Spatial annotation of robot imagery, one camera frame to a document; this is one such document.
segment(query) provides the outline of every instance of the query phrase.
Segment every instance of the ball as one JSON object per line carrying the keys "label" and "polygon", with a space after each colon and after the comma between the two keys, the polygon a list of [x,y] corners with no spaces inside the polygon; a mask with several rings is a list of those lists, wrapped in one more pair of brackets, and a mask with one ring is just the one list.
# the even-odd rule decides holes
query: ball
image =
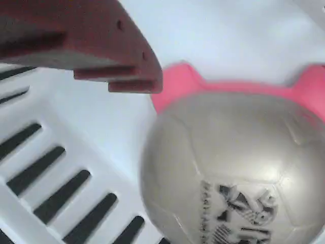
{"label": "ball", "polygon": [[147,213],[172,244],[308,244],[325,223],[324,131],[281,98],[182,99],[145,146]]}

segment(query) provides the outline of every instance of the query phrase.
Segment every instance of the toy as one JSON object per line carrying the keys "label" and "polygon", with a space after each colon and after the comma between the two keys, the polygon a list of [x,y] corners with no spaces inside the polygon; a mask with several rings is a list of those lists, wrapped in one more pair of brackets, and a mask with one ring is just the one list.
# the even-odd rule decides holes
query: toy
{"label": "toy", "polygon": [[164,73],[142,193],[173,244],[308,244],[325,223],[325,69],[293,87]]}
{"label": "toy", "polygon": [[117,0],[3,0],[0,62],[73,70],[109,91],[158,93],[159,62]]}

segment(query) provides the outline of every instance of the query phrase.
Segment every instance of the pink plastic object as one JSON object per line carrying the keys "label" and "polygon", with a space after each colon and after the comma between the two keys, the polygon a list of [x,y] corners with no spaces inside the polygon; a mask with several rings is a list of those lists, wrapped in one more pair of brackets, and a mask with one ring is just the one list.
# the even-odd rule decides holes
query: pink plastic object
{"label": "pink plastic object", "polygon": [[169,104],[198,93],[244,93],[283,97],[314,112],[325,121],[325,68],[309,66],[294,86],[281,87],[243,81],[207,83],[189,64],[178,64],[164,70],[164,90],[152,94],[157,113]]}

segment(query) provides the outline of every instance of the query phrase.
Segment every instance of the white plastic basket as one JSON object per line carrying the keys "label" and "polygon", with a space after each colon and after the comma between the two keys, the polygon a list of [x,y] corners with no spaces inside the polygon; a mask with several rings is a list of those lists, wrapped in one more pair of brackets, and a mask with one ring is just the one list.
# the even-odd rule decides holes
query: white plastic basket
{"label": "white plastic basket", "polygon": [[[208,79],[272,84],[290,83],[303,66],[325,62],[325,34],[304,12],[316,12],[316,20],[323,23],[324,0],[314,0],[311,9],[307,2],[121,0],[163,67],[184,59]],[[0,65],[0,73],[13,68]],[[15,94],[20,96],[4,102]],[[9,239],[15,244],[63,244],[105,199],[104,207],[97,208],[99,217],[93,217],[97,221],[89,222],[99,222],[94,230],[79,225],[80,232],[65,239],[68,244],[111,244],[122,233],[126,239],[115,244],[128,244],[133,237],[133,244],[166,242],[148,220],[139,192],[141,150],[156,117],[148,95],[109,94],[104,83],[76,81],[69,71],[39,68],[0,80],[1,99],[0,144],[34,123],[41,125],[6,157],[0,155],[0,229]],[[38,169],[38,177],[25,174],[23,183],[34,180],[20,184],[19,173],[56,146],[48,157],[57,160],[43,172]],[[59,155],[61,147],[65,152]],[[38,207],[76,175],[68,184],[75,193],[49,221],[49,211]],[[20,185],[27,188],[17,196]],[[144,222],[132,222],[136,216]],[[323,234],[315,244],[324,242]]]}
{"label": "white plastic basket", "polygon": [[[130,109],[132,99],[139,107]],[[78,83],[67,71],[35,69],[1,80],[0,229],[25,244],[159,243],[136,177],[150,123],[137,110],[155,116],[147,100],[108,95],[102,84]]]}

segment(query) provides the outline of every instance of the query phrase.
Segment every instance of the red plastic part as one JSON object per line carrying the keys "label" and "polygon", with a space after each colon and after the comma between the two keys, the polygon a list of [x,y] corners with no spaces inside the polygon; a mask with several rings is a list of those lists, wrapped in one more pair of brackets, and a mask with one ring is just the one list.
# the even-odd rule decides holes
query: red plastic part
{"label": "red plastic part", "polygon": [[244,81],[207,83],[190,65],[178,64],[164,70],[164,90],[151,98],[160,113],[181,98],[207,92],[282,97],[306,107],[325,121],[325,68],[320,65],[308,67],[294,86],[281,87]]}
{"label": "red plastic part", "polygon": [[117,0],[2,0],[0,62],[74,70],[111,92],[163,88],[155,54]]}

